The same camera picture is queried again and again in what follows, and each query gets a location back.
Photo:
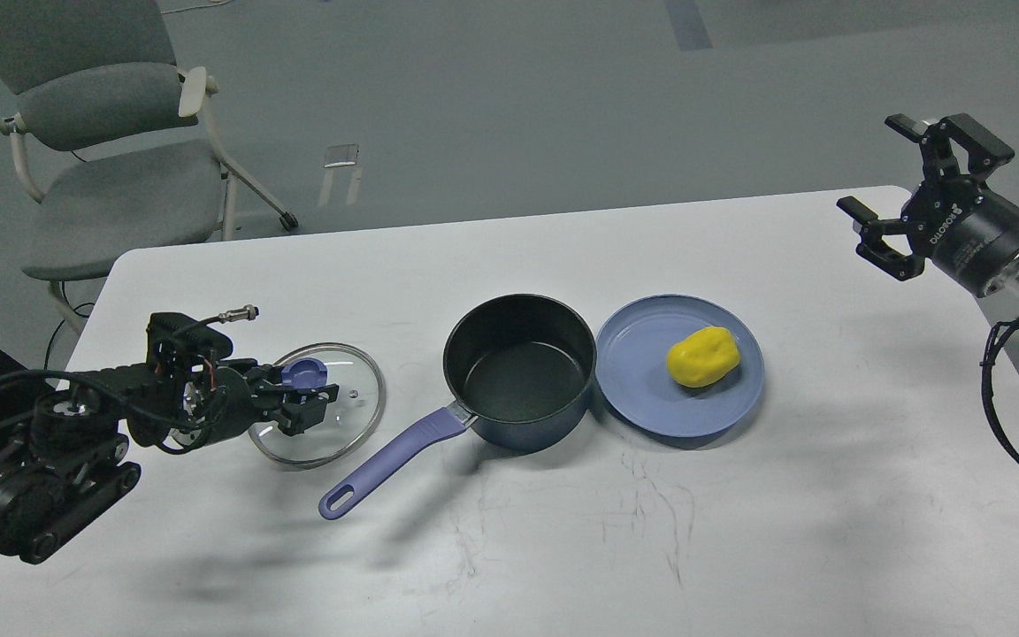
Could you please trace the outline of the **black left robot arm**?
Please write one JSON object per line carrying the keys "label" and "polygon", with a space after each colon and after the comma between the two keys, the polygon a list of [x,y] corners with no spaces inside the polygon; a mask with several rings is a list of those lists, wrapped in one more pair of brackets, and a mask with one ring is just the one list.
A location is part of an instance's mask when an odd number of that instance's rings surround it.
{"label": "black left robot arm", "polygon": [[129,495],[142,476],[131,445],[182,456],[259,423],[294,435],[322,422],[339,387],[319,360],[235,358],[216,330],[257,314],[154,313],[144,362],[1,375],[0,554],[40,564]]}

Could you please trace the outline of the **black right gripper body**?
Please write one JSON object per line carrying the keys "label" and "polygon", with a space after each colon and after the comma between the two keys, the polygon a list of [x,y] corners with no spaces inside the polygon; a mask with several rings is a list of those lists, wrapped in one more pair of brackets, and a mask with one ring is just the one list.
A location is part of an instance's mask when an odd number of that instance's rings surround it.
{"label": "black right gripper body", "polygon": [[1019,206],[975,181],[924,181],[903,205],[911,250],[976,297],[1004,286],[1019,254]]}

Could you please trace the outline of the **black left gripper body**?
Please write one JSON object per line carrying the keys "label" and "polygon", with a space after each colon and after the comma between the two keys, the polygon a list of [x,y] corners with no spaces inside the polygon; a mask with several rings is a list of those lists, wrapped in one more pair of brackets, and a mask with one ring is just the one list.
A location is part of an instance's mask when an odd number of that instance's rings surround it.
{"label": "black left gripper body", "polygon": [[183,409],[190,430],[175,431],[177,443],[218,443],[238,438],[257,423],[272,422],[280,407],[280,367],[254,359],[227,360],[187,383]]}

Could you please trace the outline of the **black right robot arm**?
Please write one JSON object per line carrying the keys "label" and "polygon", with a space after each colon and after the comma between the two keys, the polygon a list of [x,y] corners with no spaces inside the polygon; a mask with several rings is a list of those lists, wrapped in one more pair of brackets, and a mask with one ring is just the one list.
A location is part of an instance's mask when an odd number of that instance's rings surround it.
{"label": "black right robot arm", "polygon": [[987,185],[1014,149],[966,113],[931,122],[893,114],[884,123],[917,145],[923,177],[896,219],[856,197],[838,200],[860,235],[857,254],[900,281],[933,263],[975,298],[1019,297],[1019,206]]}

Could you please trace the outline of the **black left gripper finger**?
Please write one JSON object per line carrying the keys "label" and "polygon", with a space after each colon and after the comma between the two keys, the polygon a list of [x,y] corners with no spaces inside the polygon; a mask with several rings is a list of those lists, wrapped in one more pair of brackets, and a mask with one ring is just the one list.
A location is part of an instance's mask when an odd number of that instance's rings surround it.
{"label": "black left gripper finger", "polygon": [[328,404],[335,403],[337,387],[289,388],[272,409],[272,422],[287,436],[297,436],[323,422]]}
{"label": "black left gripper finger", "polygon": [[252,383],[255,395],[316,395],[340,390],[329,378],[329,367],[322,360],[294,360],[287,365],[262,365]]}

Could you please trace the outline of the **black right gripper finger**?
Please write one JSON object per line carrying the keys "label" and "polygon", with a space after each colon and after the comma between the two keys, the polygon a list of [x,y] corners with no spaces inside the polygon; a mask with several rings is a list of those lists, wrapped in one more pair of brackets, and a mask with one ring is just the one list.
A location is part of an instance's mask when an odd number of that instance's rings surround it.
{"label": "black right gripper finger", "polygon": [[982,204],[990,196],[988,177],[1015,157],[1010,145],[970,114],[951,114],[934,122],[890,114],[884,124],[918,146],[923,178],[915,196],[934,209]]}
{"label": "black right gripper finger", "polygon": [[[854,247],[858,257],[899,281],[914,279],[923,273],[929,251],[921,245],[929,234],[930,214],[919,213],[917,207],[907,204],[900,218],[883,219],[853,196],[839,198],[837,207],[853,219],[854,230],[860,235],[860,242]],[[913,253],[902,254],[884,240],[888,235],[906,235],[911,247],[919,247]]]}

